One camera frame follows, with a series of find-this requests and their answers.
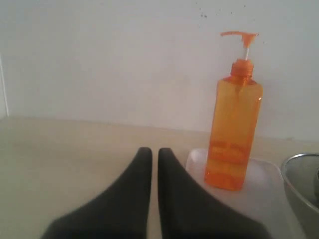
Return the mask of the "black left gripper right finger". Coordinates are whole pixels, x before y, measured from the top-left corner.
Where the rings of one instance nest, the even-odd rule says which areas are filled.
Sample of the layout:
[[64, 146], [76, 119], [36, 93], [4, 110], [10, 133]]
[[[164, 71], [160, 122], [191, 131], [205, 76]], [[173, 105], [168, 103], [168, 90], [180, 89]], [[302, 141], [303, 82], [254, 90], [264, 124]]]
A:
[[158, 201], [164, 239], [265, 239], [266, 228], [209, 195], [170, 148], [158, 153]]

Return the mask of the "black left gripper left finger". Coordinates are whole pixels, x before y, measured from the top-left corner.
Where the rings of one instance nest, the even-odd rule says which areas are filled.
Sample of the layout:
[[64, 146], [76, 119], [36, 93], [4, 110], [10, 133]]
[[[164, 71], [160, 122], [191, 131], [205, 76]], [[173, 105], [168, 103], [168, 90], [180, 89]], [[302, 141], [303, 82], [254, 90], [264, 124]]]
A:
[[111, 186], [82, 207], [55, 219], [42, 238], [145, 239], [152, 167], [152, 150], [139, 148]]

